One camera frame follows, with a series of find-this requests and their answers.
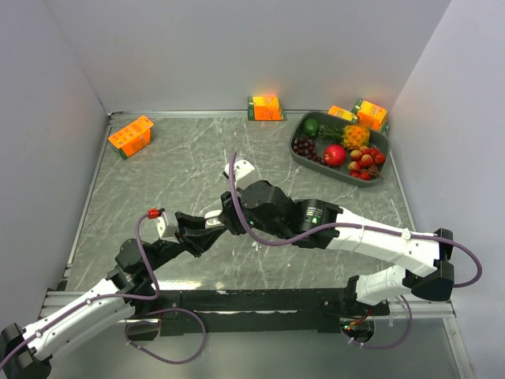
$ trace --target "table surface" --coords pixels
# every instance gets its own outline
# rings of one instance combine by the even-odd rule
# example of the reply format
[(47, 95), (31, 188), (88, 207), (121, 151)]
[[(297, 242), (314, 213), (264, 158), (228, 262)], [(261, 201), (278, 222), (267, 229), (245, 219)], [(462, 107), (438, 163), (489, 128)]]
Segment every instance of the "table surface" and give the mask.
[[(113, 116), (112, 132), (136, 117)], [(411, 227), (407, 207), (390, 160), (383, 181), (357, 188), (295, 163), (288, 151), (300, 117), (285, 122), (246, 118), (151, 118), (151, 144), (123, 160), (107, 144), (75, 250), (67, 291), (86, 291), (115, 265), (120, 245), (134, 236), (138, 217), (148, 208), (202, 216), (220, 209), (228, 190), (222, 176), (232, 151), (251, 162), (261, 178), (293, 199), (319, 198), (371, 220)], [(142, 239), (158, 238), (154, 222), (144, 222)], [(225, 233), (200, 258), (182, 254), (159, 268), (162, 289), (255, 289), (345, 287), (354, 275), (370, 274), (388, 263), (346, 251), (295, 246), (252, 247), (248, 235)]]

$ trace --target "cable tie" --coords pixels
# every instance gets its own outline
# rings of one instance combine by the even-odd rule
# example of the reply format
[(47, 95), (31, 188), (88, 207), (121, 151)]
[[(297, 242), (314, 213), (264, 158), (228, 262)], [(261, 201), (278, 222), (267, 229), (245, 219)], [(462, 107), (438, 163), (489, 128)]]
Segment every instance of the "cable tie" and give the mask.
[(412, 238), (412, 232), (409, 231), (409, 229), (403, 229), (403, 231), (402, 231), (402, 238), (406, 239), (406, 240), (411, 239)]

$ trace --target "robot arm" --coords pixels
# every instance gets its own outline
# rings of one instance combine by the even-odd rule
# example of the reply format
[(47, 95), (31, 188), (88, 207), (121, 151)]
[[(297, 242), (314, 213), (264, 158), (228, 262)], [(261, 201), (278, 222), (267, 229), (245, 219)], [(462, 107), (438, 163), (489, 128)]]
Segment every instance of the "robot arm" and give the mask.
[[(384, 299), (409, 293), (432, 301), (450, 298), (454, 284), (454, 270), (448, 262), (451, 246), (414, 239), (413, 236), (421, 234), (367, 220), (325, 201), (292, 200), (280, 188), (258, 180), (254, 167), (247, 161), (236, 162), (234, 172), (241, 194), (241, 211), (247, 223), (270, 235), (281, 239), (293, 238), (319, 225), (334, 222), (358, 223), (393, 232), (389, 235), (364, 227), (337, 227), (318, 231), (293, 243), (309, 249), (349, 250), (395, 264), (375, 274), (350, 278), (345, 289), (345, 302), (348, 304), (364, 304), (369, 308)], [(152, 244), (142, 242), (152, 268), (157, 269), (185, 251), (199, 257), (225, 231), (243, 235), (245, 229), (229, 192), (221, 196), (221, 202), (222, 210), (209, 212), (205, 217), (160, 212), (156, 220), (160, 239)], [(452, 233), (443, 229), (436, 234), (452, 239)], [(142, 317), (152, 310), (152, 302), (138, 299), (112, 297), (89, 301), (96, 295), (149, 296), (155, 293), (135, 240), (123, 243), (116, 262), (116, 267), (105, 279), (57, 313), (25, 328), (12, 324), (3, 330), (0, 335), (0, 361), (16, 346), (36, 336), (13, 359), (2, 363), (9, 379), (47, 377), (51, 371), (50, 359), (61, 358), (117, 321), (132, 316)], [(86, 305), (40, 332), (44, 325), (82, 302)]]

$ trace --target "gray tray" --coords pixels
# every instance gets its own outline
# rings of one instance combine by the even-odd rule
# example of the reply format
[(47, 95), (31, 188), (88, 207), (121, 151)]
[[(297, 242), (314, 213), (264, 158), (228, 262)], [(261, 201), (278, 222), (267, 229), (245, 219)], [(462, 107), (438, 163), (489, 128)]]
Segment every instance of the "gray tray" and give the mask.
[[(349, 184), (353, 184), (358, 187), (370, 187), (375, 185), (377, 182), (379, 182), (381, 179), (380, 178), (373, 178), (371, 180), (361, 180), (359, 178), (355, 178), (353, 176), (349, 175), (349, 169), (347, 166), (349, 165), (351, 158), (350, 155), (347, 154), (346, 162), (343, 163), (339, 167), (328, 167), (328, 166), (323, 166), (321, 164), (318, 164), (316, 162), (313, 162), (311, 160), (308, 160), (304, 158), (303, 156), (299, 156), (296, 152), (293, 151), (293, 146), (294, 146), (294, 139), (297, 137), (303, 136), (303, 124), (307, 118), (314, 118), (319, 122), (320, 125), (327, 125), (327, 126), (336, 126), (340, 128), (344, 128), (345, 126), (349, 125), (350, 123), (347, 120), (344, 120), (340, 117), (335, 117), (332, 116), (328, 113), (323, 113), (323, 112), (309, 112), (305, 114), (301, 120), (298, 122), (296, 128), (294, 128), (293, 134), (291, 135), (290, 139), (290, 145), (288, 146), (288, 149), (290, 150), (291, 157), (296, 163), (299, 163), (302, 166), (305, 166), (307, 168), (310, 168), (311, 170), (320, 172), (321, 174), (325, 174), (326, 176), (330, 176), (332, 178), (341, 180), (342, 182), (346, 182)], [(320, 138), (316, 138), (314, 140), (316, 143), (316, 152), (318, 156), (323, 156), (324, 150), (332, 144), (330, 141), (325, 141)], [(370, 141), (368, 143), (368, 146), (371, 148), (378, 148), (382, 153), (386, 155), (386, 161), (389, 159), (389, 140), (385, 135), (382, 133), (376, 132), (375, 130), (370, 130)], [(379, 171), (382, 170), (382, 167), (384, 164), (379, 165), (377, 168)]]

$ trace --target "orange box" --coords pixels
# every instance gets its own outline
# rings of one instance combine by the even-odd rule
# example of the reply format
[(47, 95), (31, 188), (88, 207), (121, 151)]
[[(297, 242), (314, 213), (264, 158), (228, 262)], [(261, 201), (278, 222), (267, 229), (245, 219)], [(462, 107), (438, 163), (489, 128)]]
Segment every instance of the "orange box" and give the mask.
[(140, 116), (131, 124), (109, 137), (109, 142), (119, 151), (123, 159), (132, 156), (151, 142), (151, 126), (153, 122)]
[(275, 96), (260, 96), (248, 98), (247, 119), (251, 121), (286, 120), (279, 99)]
[(342, 109), (341, 107), (337, 107), (336, 105), (334, 105), (330, 108), (330, 110), (328, 111), (328, 114), (331, 114), (332, 116), (337, 116), (337, 117), (343, 118), (344, 120), (352, 122), (353, 124), (355, 124), (357, 122), (357, 116), (354, 113), (346, 111), (345, 109)]
[(387, 120), (387, 110), (369, 101), (359, 99), (353, 108), (360, 125), (380, 131)]

